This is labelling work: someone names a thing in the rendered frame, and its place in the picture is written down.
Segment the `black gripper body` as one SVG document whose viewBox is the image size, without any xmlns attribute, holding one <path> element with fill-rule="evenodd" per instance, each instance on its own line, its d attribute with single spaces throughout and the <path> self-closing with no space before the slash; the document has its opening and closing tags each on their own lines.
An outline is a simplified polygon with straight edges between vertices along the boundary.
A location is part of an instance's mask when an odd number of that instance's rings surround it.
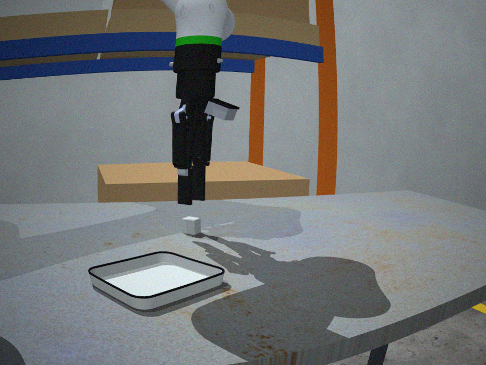
<svg viewBox="0 0 486 365">
<path fill-rule="evenodd" d="M 213 72 L 183 72 L 177 74 L 176 98 L 181 99 L 179 109 L 186 104 L 187 126 L 193 126 L 195 109 L 201 108 L 202 98 L 214 98 L 215 78 Z"/>
</svg>

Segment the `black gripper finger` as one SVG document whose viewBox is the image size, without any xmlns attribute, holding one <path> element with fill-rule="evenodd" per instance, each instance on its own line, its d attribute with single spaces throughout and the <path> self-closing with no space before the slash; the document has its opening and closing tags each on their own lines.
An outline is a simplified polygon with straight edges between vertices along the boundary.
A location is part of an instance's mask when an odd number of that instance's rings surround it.
<svg viewBox="0 0 486 365">
<path fill-rule="evenodd" d="M 192 157 L 192 199 L 205 201 L 205 166 L 210 165 L 214 116 L 201 111 L 202 126 L 195 133 Z"/>
<path fill-rule="evenodd" d="M 201 108 L 195 109 L 192 127 L 187 127 L 186 104 L 171 112 L 172 158 L 178 174 L 178 204 L 192 205 L 192 156 Z"/>
</svg>

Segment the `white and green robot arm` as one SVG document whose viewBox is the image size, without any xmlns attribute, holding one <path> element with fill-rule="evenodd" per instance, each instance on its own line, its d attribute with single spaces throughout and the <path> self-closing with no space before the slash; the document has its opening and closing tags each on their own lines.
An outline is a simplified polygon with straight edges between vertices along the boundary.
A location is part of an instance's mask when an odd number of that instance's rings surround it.
<svg viewBox="0 0 486 365">
<path fill-rule="evenodd" d="M 222 41 L 235 28 L 234 14 L 226 0 L 161 0 L 176 20 L 174 73 L 221 71 Z M 229 10 L 229 12 L 228 12 Z M 205 113 L 234 120 L 239 107 L 219 99 L 202 98 Z"/>
</svg>

